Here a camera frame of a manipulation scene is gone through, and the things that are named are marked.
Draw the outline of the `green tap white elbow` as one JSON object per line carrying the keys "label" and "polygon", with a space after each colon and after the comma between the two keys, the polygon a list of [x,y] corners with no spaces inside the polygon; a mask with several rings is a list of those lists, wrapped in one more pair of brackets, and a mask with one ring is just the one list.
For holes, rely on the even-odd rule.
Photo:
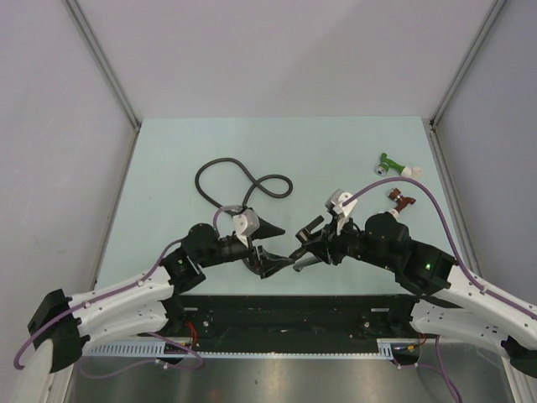
{"label": "green tap white elbow", "polygon": [[399,176],[418,180],[422,174],[423,169],[420,167],[409,167],[406,165],[400,165],[394,160],[390,159],[386,153],[381,153],[379,156],[378,165],[374,168],[374,172],[380,176],[386,176],[391,170],[398,173]]}

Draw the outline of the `brown tap white elbow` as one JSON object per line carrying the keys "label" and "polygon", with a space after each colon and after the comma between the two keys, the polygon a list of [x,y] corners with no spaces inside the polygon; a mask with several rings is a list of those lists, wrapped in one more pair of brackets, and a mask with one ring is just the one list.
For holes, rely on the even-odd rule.
{"label": "brown tap white elbow", "polygon": [[416,200],[409,196],[404,196],[398,188],[393,188],[388,198],[395,203],[395,207],[391,208],[388,212],[394,217],[399,218],[400,213],[408,206],[412,206],[416,203]]}

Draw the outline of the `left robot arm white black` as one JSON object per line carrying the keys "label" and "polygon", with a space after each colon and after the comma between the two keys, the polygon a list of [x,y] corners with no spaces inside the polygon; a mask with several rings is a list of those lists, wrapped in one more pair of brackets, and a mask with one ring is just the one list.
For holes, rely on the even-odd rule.
{"label": "left robot arm white black", "polygon": [[185,309],[179,296],[205,280],[204,268],[245,260],[266,278],[291,263],[254,245],[283,235],[284,229],[251,209],[235,215],[233,225],[232,234],[223,237],[215,226],[198,223],[165,247],[148,271],[107,288],[73,296],[62,289],[49,292],[29,321],[26,344],[51,346],[47,369],[53,374],[99,344],[140,333],[180,333]]}

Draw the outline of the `dark metal faucet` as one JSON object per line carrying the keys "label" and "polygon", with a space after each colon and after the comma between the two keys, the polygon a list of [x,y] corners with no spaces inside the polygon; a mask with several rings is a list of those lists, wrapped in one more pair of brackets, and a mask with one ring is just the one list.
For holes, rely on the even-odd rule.
{"label": "dark metal faucet", "polygon": [[299,273],[306,267],[321,262],[321,259],[314,255],[308,247],[317,240],[315,229],[323,222],[323,216],[318,216],[296,233],[295,237],[300,242],[300,246],[289,255],[289,258],[293,260],[295,272]]}

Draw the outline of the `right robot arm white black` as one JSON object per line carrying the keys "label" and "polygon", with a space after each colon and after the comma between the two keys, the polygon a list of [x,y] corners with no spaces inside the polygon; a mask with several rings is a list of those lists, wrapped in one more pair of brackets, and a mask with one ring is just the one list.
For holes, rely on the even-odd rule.
{"label": "right robot arm white black", "polygon": [[363,230],[352,222],[318,217],[297,234],[304,251],[326,264],[353,258],[386,269],[418,301],[387,315],[389,331],[435,333],[487,348],[519,372],[536,376],[536,308],[507,291],[469,274],[454,256],[413,240],[407,226],[390,213],[371,216]]}

